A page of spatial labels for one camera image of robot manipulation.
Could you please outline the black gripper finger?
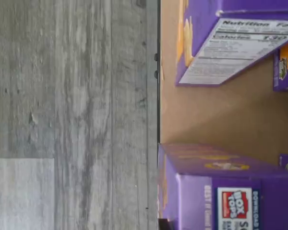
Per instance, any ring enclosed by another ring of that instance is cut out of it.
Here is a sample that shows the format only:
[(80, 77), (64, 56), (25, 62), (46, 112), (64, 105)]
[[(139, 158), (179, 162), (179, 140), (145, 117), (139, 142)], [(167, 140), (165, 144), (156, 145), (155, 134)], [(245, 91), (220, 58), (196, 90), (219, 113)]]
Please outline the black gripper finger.
[(158, 219), (159, 230), (175, 230), (175, 220), (170, 220), (168, 218)]

